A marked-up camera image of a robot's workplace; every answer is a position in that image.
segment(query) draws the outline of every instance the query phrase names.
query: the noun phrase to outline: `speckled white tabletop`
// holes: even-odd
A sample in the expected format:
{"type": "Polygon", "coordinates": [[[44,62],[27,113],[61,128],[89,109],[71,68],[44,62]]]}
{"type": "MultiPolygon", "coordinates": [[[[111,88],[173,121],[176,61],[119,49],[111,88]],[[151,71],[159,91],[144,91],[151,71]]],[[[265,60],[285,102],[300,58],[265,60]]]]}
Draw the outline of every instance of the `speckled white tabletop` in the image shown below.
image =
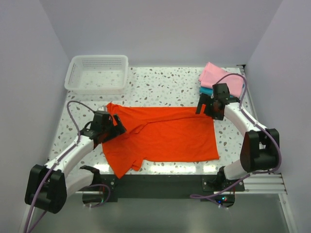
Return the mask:
{"type": "MultiPolygon", "coordinates": [[[[224,68],[228,72],[241,73],[239,68],[224,68]]],[[[94,110],[103,109],[109,102],[123,106],[197,106],[199,100],[199,81],[202,67],[131,67],[128,72],[127,86],[120,95],[76,95],[68,92],[65,105],[69,100],[78,100],[94,110]]],[[[244,107],[251,113],[247,95],[244,107]]],[[[93,114],[85,107],[72,103],[71,112],[82,128],[93,119],[93,114]]],[[[237,128],[228,120],[214,121],[219,160],[206,162],[165,162],[144,161],[140,171],[129,170],[127,174],[216,174],[221,166],[239,159],[243,137],[237,128]]],[[[49,154],[55,158],[76,137],[77,132],[64,107],[58,124],[56,137],[49,154]]],[[[82,165],[98,168],[102,174],[113,174],[102,147],[85,156],[73,169],[82,165]]]]}

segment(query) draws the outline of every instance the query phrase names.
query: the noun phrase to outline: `white wall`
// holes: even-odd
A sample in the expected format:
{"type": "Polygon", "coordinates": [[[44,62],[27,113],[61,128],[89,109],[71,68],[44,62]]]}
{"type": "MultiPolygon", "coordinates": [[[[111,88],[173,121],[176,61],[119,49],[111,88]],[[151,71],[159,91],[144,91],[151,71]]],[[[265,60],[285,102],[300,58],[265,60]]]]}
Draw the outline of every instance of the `white wall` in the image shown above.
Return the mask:
{"type": "Polygon", "coordinates": [[[29,171],[46,161],[69,60],[38,0],[0,1],[0,232],[21,224],[29,171]]]}
{"type": "Polygon", "coordinates": [[[40,0],[69,59],[131,65],[246,64],[281,0],[40,0]]]}
{"type": "Polygon", "coordinates": [[[302,233],[311,228],[310,9],[310,0],[284,0],[246,66],[260,121],[279,130],[281,171],[302,233]]]}

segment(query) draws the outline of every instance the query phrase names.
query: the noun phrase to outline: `white plastic basket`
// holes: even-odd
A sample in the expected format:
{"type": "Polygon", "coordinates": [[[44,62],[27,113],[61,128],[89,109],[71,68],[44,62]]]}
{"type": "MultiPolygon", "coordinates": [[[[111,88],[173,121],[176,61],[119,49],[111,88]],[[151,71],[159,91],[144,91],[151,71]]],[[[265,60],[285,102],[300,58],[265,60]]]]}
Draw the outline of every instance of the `white plastic basket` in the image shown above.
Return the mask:
{"type": "Polygon", "coordinates": [[[65,88],[77,94],[121,94],[127,81],[124,55],[75,56],[68,68],[65,88]]]}

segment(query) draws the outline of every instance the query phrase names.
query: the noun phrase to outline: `red shirt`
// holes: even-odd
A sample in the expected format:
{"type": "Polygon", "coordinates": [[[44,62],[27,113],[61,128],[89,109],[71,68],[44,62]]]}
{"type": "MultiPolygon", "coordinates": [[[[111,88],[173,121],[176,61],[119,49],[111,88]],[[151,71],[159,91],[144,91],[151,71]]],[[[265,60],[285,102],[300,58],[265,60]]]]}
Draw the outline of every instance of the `red shirt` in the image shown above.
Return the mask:
{"type": "Polygon", "coordinates": [[[108,104],[127,132],[104,143],[103,152],[118,178],[142,161],[199,162],[219,159],[214,122],[195,107],[123,107],[108,104]]]}

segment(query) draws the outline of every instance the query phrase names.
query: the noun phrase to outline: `pink cloth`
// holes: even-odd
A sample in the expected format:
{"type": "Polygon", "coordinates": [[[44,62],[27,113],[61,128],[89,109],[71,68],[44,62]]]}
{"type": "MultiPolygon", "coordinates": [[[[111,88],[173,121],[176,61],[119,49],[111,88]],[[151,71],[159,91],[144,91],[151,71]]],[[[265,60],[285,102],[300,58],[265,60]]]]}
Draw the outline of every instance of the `pink cloth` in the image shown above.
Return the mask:
{"type": "MultiPolygon", "coordinates": [[[[220,67],[215,66],[209,62],[204,68],[202,74],[199,77],[201,86],[212,88],[212,86],[223,76],[229,74],[220,67]]],[[[243,79],[238,75],[230,75],[229,77],[220,81],[220,83],[226,83],[229,87],[230,94],[235,97],[240,97],[243,87],[243,79]]]]}

